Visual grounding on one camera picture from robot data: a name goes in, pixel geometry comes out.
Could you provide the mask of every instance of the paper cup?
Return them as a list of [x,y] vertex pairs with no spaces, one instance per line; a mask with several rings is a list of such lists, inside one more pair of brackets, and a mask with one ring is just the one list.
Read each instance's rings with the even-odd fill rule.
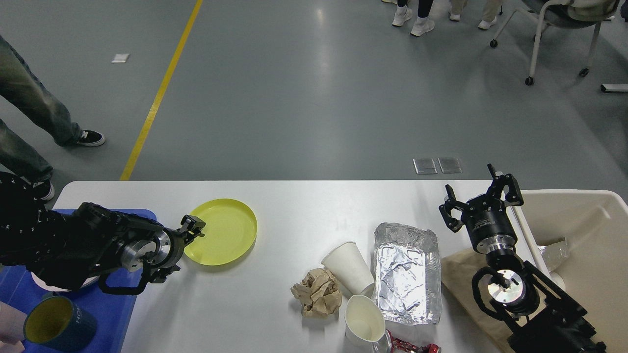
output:
[[384,315],[367,296],[349,298],[345,311],[345,335],[358,347],[372,346],[386,332]]
[[375,279],[355,242],[346,242],[330,252],[321,263],[347,287],[351,294],[370,296]]
[[0,341],[13,345],[24,340],[24,320],[25,313],[0,301]]

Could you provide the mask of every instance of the gray floor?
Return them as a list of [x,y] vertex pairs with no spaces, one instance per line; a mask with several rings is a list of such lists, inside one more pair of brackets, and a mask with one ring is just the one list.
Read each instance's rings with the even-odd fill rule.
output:
[[[0,100],[0,117],[73,180],[117,180],[195,1],[0,3],[0,33],[82,127],[108,141],[59,148]],[[520,6],[504,5],[504,21]],[[394,6],[361,1],[205,0],[132,180],[486,179],[486,163],[523,189],[613,190],[628,199],[628,23],[543,36],[532,87],[534,27],[516,16],[477,29],[481,2],[433,32],[394,28]],[[130,53],[111,64],[115,53]],[[463,173],[417,175],[413,158],[452,156]]]

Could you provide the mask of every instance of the blue mug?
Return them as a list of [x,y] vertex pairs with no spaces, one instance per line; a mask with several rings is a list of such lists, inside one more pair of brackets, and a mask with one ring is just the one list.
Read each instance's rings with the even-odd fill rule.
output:
[[53,295],[42,300],[26,317],[24,337],[62,352],[85,348],[96,334],[96,319],[73,301]]

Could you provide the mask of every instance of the sneaker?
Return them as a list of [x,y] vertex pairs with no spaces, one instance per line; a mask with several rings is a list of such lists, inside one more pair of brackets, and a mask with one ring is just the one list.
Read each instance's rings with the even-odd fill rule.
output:
[[421,21],[421,18],[418,18],[416,22],[414,22],[414,26],[412,26],[411,35],[415,37],[420,37],[421,35],[431,31],[434,29],[434,21],[431,19],[426,19]]
[[460,14],[453,14],[452,13],[452,5],[449,4],[449,19],[452,21],[460,21]]
[[394,14],[392,25],[395,27],[401,27],[405,22],[412,18],[412,10],[408,6],[402,8],[397,7],[397,12]]
[[31,186],[35,197],[39,200],[47,202],[55,196],[55,187],[50,183],[50,179],[32,183]]
[[105,136],[101,133],[91,130],[83,130],[77,144],[87,147],[96,147],[105,143]]
[[477,27],[480,28],[481,30],[487,30],[493,24],[497,24],[497,16],[491,22],[486,22],[486,21],[482,20],[482,22],[480,22],[480,24],[478,24]]

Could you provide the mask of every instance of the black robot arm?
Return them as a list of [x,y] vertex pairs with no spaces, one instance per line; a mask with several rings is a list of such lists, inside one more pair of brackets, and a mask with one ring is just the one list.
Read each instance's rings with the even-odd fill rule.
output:
[[[63,215],[44,208],[22,179],[0,173],[0,264],[25,265],[51,286],[78,290],[87,278],[100,276],[104,293],[137,295],[179,270],[183,249],[203,236],[204,226],[186,215],[179,229],[169,229],[88,202]],[[137,287],[107,284],[119,268],[142,269]]]
[[[447,185],[447,198],[439,206],[445,225],[453,232],[464,225],[474,251],[484,254],[489,265],[472,278],[476,304],[487,315],[506,323],[512,331],[508,343],[517,353],[604,353],[603,342],[591,341],[595,329],[583,318],[587,311],[530,262],[521,261],[516,255],[517,236],[506,207],[523,205],[523,197],[512,174],[496,172],[490,164],[488,167],[492,183],[486,193],[460,202]],[[452,216],[454,209],[462,213],[459,220]],[[482,299],[482,280],[486,276],[490,277],[484,288],[494,311]],[[539,291],[545,297],[545,307],[526,324],[519,325],[520,317],[528,317],[539,308]]]

